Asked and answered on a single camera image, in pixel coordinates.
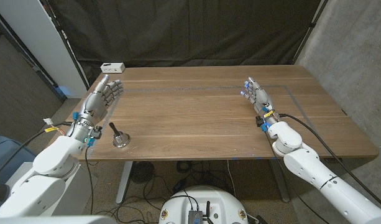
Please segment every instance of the blue object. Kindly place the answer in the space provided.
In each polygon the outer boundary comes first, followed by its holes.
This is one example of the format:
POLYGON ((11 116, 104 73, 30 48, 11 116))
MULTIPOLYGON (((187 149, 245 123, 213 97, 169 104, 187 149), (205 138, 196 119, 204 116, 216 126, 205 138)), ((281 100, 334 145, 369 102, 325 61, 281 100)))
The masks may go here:
POLYGON ((78 112, 73 112, 73 120, 78 120, 79 114, 78 112))
POLYGON ((94 142, 95 142, 95 139, 90 139, 90 140, 88 141, 88 143, 86 144, 86 147, 90 147, 90 146, 92 146, 94 142))
MULTIPOLYGON (((0 136, 0 167, 12 156, 20 145, 21 143, 15 140, 0 136)), ((0 184, 5 184, 23 162, 32 162, 34 159, 34 153, 28 148, 23 147, 0 172, 0 184)))
POLYGON ((260 128, 262 129, 263 132, 267 131, 266 124, 263 124, 260 128))

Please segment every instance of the power outlet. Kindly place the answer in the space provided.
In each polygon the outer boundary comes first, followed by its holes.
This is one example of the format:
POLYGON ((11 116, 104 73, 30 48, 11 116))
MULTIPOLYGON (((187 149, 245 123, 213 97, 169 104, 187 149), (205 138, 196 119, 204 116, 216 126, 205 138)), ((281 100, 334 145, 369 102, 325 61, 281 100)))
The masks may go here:
POLYGON ((122 73, 125 68, 124 63, 103 63, 101 66, 103 73, 122 73))

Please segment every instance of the wood grain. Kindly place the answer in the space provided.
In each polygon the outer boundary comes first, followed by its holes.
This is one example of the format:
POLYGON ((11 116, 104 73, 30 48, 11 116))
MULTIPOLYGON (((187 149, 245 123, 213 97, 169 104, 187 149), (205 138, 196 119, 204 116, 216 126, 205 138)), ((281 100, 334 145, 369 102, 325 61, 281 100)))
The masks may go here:
MULTIPOLYGON (((107 127, 90 160, 271 159, 269 142, 255 125, 256 112, 239 94, 248 76, 264 86, 277 112, 311 122, 339 157, 378 154, 301 66, 170 67, 111 74, 112 80, 122 80, 125 92, 108 122, 129 134, 131 141, 124 148, 114 147, 107 127)), ((320 156, 329 156, 306 128, 289 118, 285 121, 320 156)))

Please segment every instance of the robotic arm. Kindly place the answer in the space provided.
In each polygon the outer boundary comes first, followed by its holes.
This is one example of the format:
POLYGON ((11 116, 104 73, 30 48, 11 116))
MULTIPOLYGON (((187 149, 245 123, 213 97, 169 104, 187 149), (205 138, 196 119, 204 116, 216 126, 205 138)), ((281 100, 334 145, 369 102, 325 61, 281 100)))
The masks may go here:
POLYGON ((258 126, 272 139, 274 152, 284 157, 289 171, 316 187, 351 223, 381 223, 381 209, 329 170, 315 150, 276 114, 272 100, 251 77, 245 82, 248 93, 241 92, 259 114, 258 126))
POLYGON ((63 195, 65 181, 80 167, 78 159, 70 154, 81 154, 101 137, 101 127, 96 124, 123 92, 120 80, 108 81, 106 75, 85 99, 80 113, 73 115, 66 136, 59 136, 34 159, 33 168, 16 182, 11 196, 0 207, 0 218, 38 216, 63 195))

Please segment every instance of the black cover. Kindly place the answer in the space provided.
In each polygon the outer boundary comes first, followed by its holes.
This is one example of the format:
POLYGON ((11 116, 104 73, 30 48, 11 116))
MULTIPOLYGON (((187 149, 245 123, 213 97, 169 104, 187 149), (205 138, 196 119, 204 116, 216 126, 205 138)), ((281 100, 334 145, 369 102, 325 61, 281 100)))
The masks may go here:
POLYGON ((320 0, 51 0, 90 83, 126 67, 292 63, 320 0))

